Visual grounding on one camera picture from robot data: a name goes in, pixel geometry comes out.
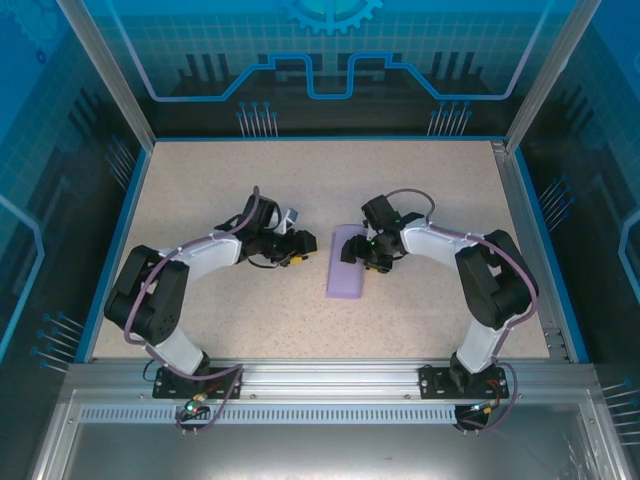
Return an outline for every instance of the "blue trim strip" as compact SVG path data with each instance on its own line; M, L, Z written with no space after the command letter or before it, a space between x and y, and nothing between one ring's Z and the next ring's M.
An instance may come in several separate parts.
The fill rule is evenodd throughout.
M264 142L264 141L298 141L298 140L313 140L313 141L336 141L336 140L456 140L456 141L469 141L469 140L488 140L488 141L503 141L502 135L475 135L468 137L432 137L429 135L381 135L379 137L366 135L366 136L344 136L344 137L257 137L257 138L238 138L238 137L158 137L158 142Z
M144 178L149 168L149 160L151 155L142 149L138 160L136 161L136 168L133 171L131 177L131 183L129 184L129 190L124 198L122 204L122 210L120 211L120 217L118 217L118 223L116 229L113 232L113 238L111 240L111 246L107 252L107 258L104 261L102 267L102 273L100 274L100 280L96 287L96 293L93 296L93 302L91 302L91 308L89 309L89 315L87 316L87 323L85 324L84 331L82 332L82 338L76 351L76 363L84 363L89 360L93 353L96 340L98 339L98 333L100 331L100 325L102 324L102 308L104 302L107 299L108 289L113 283L116 271L118 270L118 264L122 251L124 250L124 244L127 240L127 234L133 221L133 214L140 198L140 191L144 183Z
M560 297L560 304L562 305L562 309L564 310L564 316L567 319L567 327L569 328L569 335L571 335L570 340L573 343L573 347L576 351L576 356L578 357L577 360L580 363L589 363L589 355L587 354L587 349L584 345L584 340L582 339L582 333L580 332L580 327L578 326L578 320L576 319L575 312L573 311L573 306L571 305L571 300L569 299L569 292L567 292L567 286L564 283L564 278L562 277L562 272L560 271L558 258L556 257L555 250L553 249L549 231L547 230L547 226L544 223L544 217L542 216L542 211L540 210L538 197L533 188L533 182L531 181L531 176L529 175L529 169L527 168L527 164L524 161L524 156L522 155L520 147L518 147L518 149L516 150L515 157L522 174L522 180L527 191L527 196L529 197L529 203L531 204L533 215L536 219L536 223L538 224L538 231L540 232L540 238L542 238L542 245L544 247L545 254L547 255L547 259L549 260L549 265L551 266L551 274L553 275L553 279L558 290L558 296Z
M31 289L33 288L33 284L36 281L36 277L38 276L38 272L40 271L40 267L42 266L42 262L44 261L44 242L42 241L42 232L40 231L40 226L33 218L31 218L28 213L20 210L4 195L0 195L0 205L9 210L18 218L18 220L20 220L20 222L26 225L26 227L33 232L33 238L35 240L36 250L38 252L36 259L31 266L31 271L29 272L27 281L24 283L24 287L22 288L22 293L20 293L20 298L18 298L18 302L13 309L13 313L11 314L11 318L9 319L7 329L4 331L2 340L0 341L0 363L2 363L4 354L9 347L11 337L16 330L16 326L18 325L18 321L20 320L22 311L24 310L27 299L29 298L29 294L31 293Z
M618 257L620 258L620 262L622 263L622 268L624 268L624 271L627 274L627 278L629 279L629 283L631 284L633 293L635 293L636 295L636 300L638 300L638 303L640 303L640 282L638 282L638 277L633 271L633 267L631 266L631 262L629 261L629 257L627 256L629 232L631 230L631 227L633 227L638 222L640 222L640 208L629 215L622 224L622 232L620 233L620 244L618 245Z

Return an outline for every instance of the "aluminum frame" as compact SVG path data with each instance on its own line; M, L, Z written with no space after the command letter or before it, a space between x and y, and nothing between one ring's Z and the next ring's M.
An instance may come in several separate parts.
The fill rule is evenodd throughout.
M591 23L593 15L602 0L577 0L547 59L540 68L536 79L527 93L518 113L516 113L506 136L506 151L515 153L540 111L551 88L564 70L569 57L578 45L584 31Z
M56 0L138 142L149 154L156 137L82 0Z
M421 400L417 369L425 364L446 366L439 359L407 360L255 360L242 359L245 365L239 400L231 405L270 405L295 407L298 404L385 405L400 409L407 405L454 405L455 400ZM228 366L229 360L213 361ZM154 400L151 384L142 379L146 362L96 361L69 368L60 403L54 412L41 450L33 479L62 478L81 421L84 407L108 404L139 407L175 405L182 402ZM578 405L584 432L601 478L631 479L615 427L608 414L592 365L558 363L553 360L517 360L520 395L518 404ZM137 423L114 420L113 423Z
M514 155L507 152L504 143L492 142L492 145L520 250L540 289L538 311L549 356L577 363L580 358L575 345L576 342L582 342L582 339L572 338L558 285L536 224L531 205L533 199L527 194L522 172Z

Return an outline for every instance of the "vent slot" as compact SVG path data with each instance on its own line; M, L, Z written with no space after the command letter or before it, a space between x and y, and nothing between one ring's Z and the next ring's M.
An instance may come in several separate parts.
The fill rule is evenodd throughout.
M192 424L206 423L217 406ZM80 415L81 423L172 424L176 405L91 405ZM221 424L453 424L453 405L229 405Z

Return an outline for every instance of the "wire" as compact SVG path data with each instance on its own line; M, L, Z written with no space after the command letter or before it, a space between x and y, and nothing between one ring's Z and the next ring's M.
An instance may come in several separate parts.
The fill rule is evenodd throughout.
M247 217L242 222L240 222L238 225L233 227L228 232L221 232L220 234L217 234L217 235L207 235L205 237L198 238L196 240L191 240L190 242L187 242L184 245L181 245L180 247L176 248L175 250L173 250L172 252L167 254L167 256L165 256L162 260L160 260L158 262L158 264L153 268L153 270L151 270L151 273L149 274L147 279L142 284L142 287L140 288L140 292L138 293L138 296L136 297L135 301L133 302L133 306L131 307L131 310L129 311L129 316L127 317L127 321L125 322L125 325L124 325L124 328L123 328L125 342L130 343L132 345L146 345L147 342L145 342L144 340L136 340L136 339L131 337L131 327L133 326L133 322L134 322L134 320L136 318L136 315L138 314L138 310L140 308L140 305L142 304L142 300L144 299L144 296L149 291L149 288L151 287L151 284L154 282L156 277L160 274L160 272L162 271L164 266L173 257L175 257L178 254L180 254L180 252L182 250L184 250L184 249L191 248L191 247L194 247L196 245L203 244L203 243L212 242L214 240L219 240L221 238L226 238L226 237L228 237L230 235L233 235L237 231L242 230L249 223L249 221L253 218L253 216L255 215L256 211L258 210L258 203L260 202L260 188L258 188L257 185L255 185L253 187L253 195L255 197L255 200L253 202L253 207L251 208L251 211L249 212L249 215L247 215Z
M207 423L205 423L202 427L197 428L197 429L194 428L194 431L193 431L194 434L197 433L197 432L202 432L204 430L207 430L207 429L211 428L213 426L213 424L218 421L218 419L222 415L222 411L224 410L224 407L227 406L227 403L229 402L229 399L231 398L231 394L233 393L233 389L236 387L236 383L240 379L240 375L242 375L243 371L244 371L244 369L242 367L237 369L236 375L235 375L235 377L233 377L233 381L231 382L231 385L229 385L229 389L227 390L227 393L224 396L224 399L222 400L222 403L220 404L220 407L218 408L218 411L215 413L215 415L213 415L211 417L211 420L209 420ZM186 429L184 428L184 424L182 423L182 416L183 415L184 415L184 409L181 410L180 412L178 412L178 414L176 415L176 427L180 428L183 432L185 432Z
M417 193L418 195L422 195L424 198L426 198L431 204L431 208L429 209L429 212L427 212L427 215L426 215L427 222L429 221L429 218L431 218L431 215L433 215L433 212L436 211L436 201L433 199L433 197L429 195L427 192L423 192L422 190L418 190L416 188L399 188L398 190L394 190L393 192L387 193L385 197L389 198L394 195L397 195L398 193Z
M438 227L437 225L434 225L433 223L431 223L429 221L429 217L433 214L433 212L436 209L436 202L433 199L433 197L428 193L423 192L422 190L418 190L416 188L400 188L398 190L394 190L393 192L387 193L386 197L389 198L398 193L417 193L418 195L422 195L423 197L425 197L427 200L429 200L429 203L431 204L431 209L426 215L427 223L429 224L430 229L444 235L459 238L461 240L471 240L473 242L479 243L480 245L484 245L488 249L500 255L511 266L511 268L513 268L516 271L516 273L520 276L520 278L522 278L522 281L527 286L527 290L529 290L529 296L531 297L531 306L529 308L529 311L525 313L522 317L512 321L507 326L507 328L505 328L504 332L502 332L502 335L498 339L498 342L496 343L496 346L493 349L493 352L491 354L492 357L495 359L498 356L498 353L500 352L502 345L504 345L504 342L507 339L507 336L509 335L509 332L511 331L511 329L516 325L526 322L531 317L533 317L535 313L538 311L538 295L533 285L533 280L527 274L527 272L525 272L524 269L518 264L518 262L516 262L507 252L497 247L493 243L488 242L484 238L478 237L477 235L472 235L470 233L465 234L461 232L456 232L455 230L449 230L448 228Z
M527 286L527 290L529 290L529 296L531 297L531 306L529 307L529 311L525 313L522 317L516 320L513 320L504 329L504 331L502 332L502 335L500 335L500 338L498 339L498 342L496 343L496 346L493 349L493 352L491 354L494 358L496 358L498 356L498 353L500 352L500 349L502 348L502 345L504 345L504 342L507 339L507 336L509 335L509 332L511 331L511 329L516 325L526 322L531 317L533 317L535 313L538 311L538 294L536 293L536 288L533 285L533 280L531 279L531 277L529 277L527 272L525 272L524 269L520 265L518 265L518 262L516 262L507 252L497 247L493 243L486 241L484 238L478 237L477 235L471 235L469 233L464 234L464 233L456 232L455 230L449 230L448 228L438 227L433 223L429 224L429 228L435 232L442 233L444 235L460 238L462 240L471 240L472 242L476 242L476 243L479 243L480 245L487 247L489 250L493 250L495 253L500 255L511 266L511 268L513 268L516 271L516 273L520 276L522 281Z
M151 364L152 364L153 362L155 362L155 360L152 358L151 360L149 360L149 361L147 362L147 364L146 364L146 365L144 366L144 368L142 369L142 378L143 378L144 380L146 380L147 382L154 382L154 381L155 381L155 380L153 380L153 379L149 380L149 379L147 378L147 370L149 369L149 367L151 366Z
M257 268L264 268L265 270L271 270L273 268L278 268L278 265L260 265L259 263L254 262L253 260L251 260L250 258L247 258L247 262L249 262L251 265L253 265L254 267Z
M515 406L516 400L518 398L518 375L516 374L516 369L513 368L513 365L511 365L508 362L497 362L496 363L496 366L498 366L498 367L502 366L502 365L507 367L511 371L511 375L513 376L513 392L511 394L511 400L509 400L509 404L507 405L507 408L505 409L504 413L500 416L500 418L498 418L498 420L493 422L491 425L484 426L484 425L482 425L482 424L480 424L478 422L474 422L474 423L478 423L478 425L482 425L482 431L483 432L490 432L490 431L495 430L496 428L498 428L498 426L500 426L500 424L502 422L504 422L505 419L509 416L509 414L513 410L513 407ZM469 423L469 421L470 420L462 420L463 423L464 422Z

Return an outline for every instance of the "blue frame edge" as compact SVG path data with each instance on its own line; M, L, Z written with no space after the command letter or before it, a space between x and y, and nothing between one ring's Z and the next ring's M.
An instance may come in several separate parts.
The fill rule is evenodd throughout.
M531 181L531 176L529 175L529 169L527 168L527 164L525 163L524 155L522 154L520 147L516 149L515 158L518 162L518 168L520 169L520 172L522 174L522 180L527 192L527 196L529 197L529 203L531 204L531 209L533 210L533 215L536 220L538 231L540 232L540 238L542 239L544 252L547 256L547 259L549 260L551 274L553 275L553 280L556 284L558 296L560 297L560 304L562 305L562 309L564 310L564 315L567 320L567 327L569 328L569 335L571 336L570 341L573 343L576 356L578 357L578 362L589 363L589 355L587 353L587 348L584 345L584 340L582 339L582 332L580 332L578 320L573 310L573 306L571 305L571 300L569 299L569 292L567 291L567 286L564 283L564 278L562 277L562 272L560 271L560 264L558 263L556 252L553 249L553 244L551 243L551 236L549 235L547 226L544 223L542 211L540 210L540 204L538 203L536 192L533 188L533 182Z
M102 324L102 308L107 299L108 289L111 287L116 271L118 270L118 263L124 250L129 228L131 228L133 214L135 213L136 205L140 198L140 191L142 190L150 160L151 154L142 149L138 155L136 168L133 171L129 189L124 197L118 223L113 232L107 258L104 261L102 273L100 274L98 286L96 287L96 293L91 302L87 323L85 324L82 337L80 338L80 344L76 351L75 363L85 363L93 354L93 348L98 339L100 325Z
M359 136L359 135L346 135L344 137L251 137L251 138L238 138L238 137L158 137L158 142L265 142L265 141L299 141L299 140L455 140L455 141L478 141L478 140L496 140L502 142L504 136L502 135L473 135L467 137L434 137L430 135L381 135L381 136Z

